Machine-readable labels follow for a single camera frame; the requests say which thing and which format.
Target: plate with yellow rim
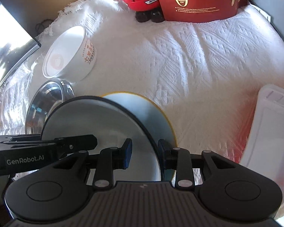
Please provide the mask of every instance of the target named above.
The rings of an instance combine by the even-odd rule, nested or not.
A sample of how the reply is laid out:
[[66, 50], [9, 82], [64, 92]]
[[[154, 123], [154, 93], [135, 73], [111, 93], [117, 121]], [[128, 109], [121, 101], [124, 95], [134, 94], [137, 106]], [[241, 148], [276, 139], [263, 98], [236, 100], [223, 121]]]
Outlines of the plate with yellow rim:
[[[104, 148], [121, 147], [126, 138], [132, 139], [129, 167], [114, 170], [115, 182], [163, 180], [154, 139], [135, 115], [109, 99], [79, 96], [63, 102], [46, 120], [41, 139], [88, 134], [93, 134], [98, 141], [89, 154], [99, 154]], [[95, 169], [91, 169], [87, 184], [92, 183], [94, 173]]]
[[[102, 97], [118, 103], [134, 114], [157, 145], [159, 139], [164, 139], [172, 146], [178, 146], [175, 132], [166, 114], [150, 99], [132, 92], [112, 92]], [[164, 174], [164, 179], [171, 181], [174, 177], [174, 170], [166, 170]]]

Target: metal bowl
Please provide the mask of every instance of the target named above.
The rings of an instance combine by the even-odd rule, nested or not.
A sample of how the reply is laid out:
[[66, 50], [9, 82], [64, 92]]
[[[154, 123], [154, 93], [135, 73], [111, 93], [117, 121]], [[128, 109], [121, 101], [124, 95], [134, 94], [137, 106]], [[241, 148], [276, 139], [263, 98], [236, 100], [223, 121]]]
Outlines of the metal bowl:
[[25, 133], [40, 134], [50, 113], [74, 96], [71, 84], [65, 80], [52, 78], [45, 82], [36, 92], [27, 110]]

